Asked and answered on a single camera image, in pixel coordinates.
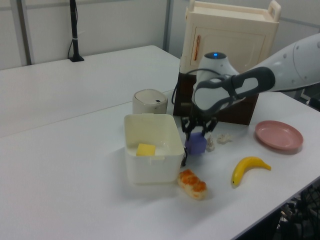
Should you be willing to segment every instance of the white lid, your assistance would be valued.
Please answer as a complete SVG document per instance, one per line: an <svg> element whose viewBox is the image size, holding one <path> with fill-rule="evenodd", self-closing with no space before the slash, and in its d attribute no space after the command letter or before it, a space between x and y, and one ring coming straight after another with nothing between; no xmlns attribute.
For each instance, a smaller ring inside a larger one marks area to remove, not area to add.
<svg viewBox="0 0 320 240"><path fill-rule="evenodd" d="M145 89L138 91L134 94L134 97L143 104L154 105L167 101L167 97L154 89Z"/></svg>

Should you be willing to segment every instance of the cabinet handle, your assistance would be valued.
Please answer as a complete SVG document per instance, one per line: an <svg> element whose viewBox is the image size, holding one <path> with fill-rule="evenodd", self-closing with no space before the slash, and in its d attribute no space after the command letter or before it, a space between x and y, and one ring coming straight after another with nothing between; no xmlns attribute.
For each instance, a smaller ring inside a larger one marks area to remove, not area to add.
<svg viewBox="0 0 320 240"><path fill-rule="evenodd" d="M193 60L194 60L194 61L197 60L198 50L199 50L199 43L200 43L200 35L198 35L198 36L196 37L195 51L194 51L194 57L193 57Z"/></svg>

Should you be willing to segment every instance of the yellow sponge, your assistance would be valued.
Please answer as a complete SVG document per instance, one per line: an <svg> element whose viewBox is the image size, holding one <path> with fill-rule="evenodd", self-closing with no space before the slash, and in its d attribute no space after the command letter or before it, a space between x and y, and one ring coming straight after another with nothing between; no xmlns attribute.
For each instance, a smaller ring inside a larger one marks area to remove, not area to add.
<svg viewBox="0 0 320 240"><path fill-rule="evenodd" d="M154 156L156 152L156 146L150 144L139 143L138 149L136 150L137 156Z"/></svg>

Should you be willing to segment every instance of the black stand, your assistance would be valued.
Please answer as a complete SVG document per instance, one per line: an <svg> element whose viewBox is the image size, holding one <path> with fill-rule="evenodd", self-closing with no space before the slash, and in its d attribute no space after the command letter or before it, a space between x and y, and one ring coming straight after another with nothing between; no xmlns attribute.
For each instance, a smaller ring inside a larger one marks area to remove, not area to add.
<svg viewBox="0 0 320 240"><path fill-rule="evenodd" d="M70 13L71 13L73 57L69 57L69 59L71 60L71 62L75 63L75 62L84 61L84 58L79 54L79 48L78 48L76 0L70 0Z"/></svg>

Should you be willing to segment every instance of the yellow banana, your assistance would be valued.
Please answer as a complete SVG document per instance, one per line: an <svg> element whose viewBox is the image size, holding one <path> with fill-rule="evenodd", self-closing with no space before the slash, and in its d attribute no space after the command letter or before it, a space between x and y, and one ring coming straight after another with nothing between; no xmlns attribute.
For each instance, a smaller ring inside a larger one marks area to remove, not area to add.
<svg viewBox="0 0 320 240"><path fill-rule="evenodd" d="M271 170L271 166L266 164L262 159L256 156L247 156L243 158L233 170L232 174L232 183L236 186L240 184L240 181L245 173L245 170L248 168L264 168Z"/></svg>

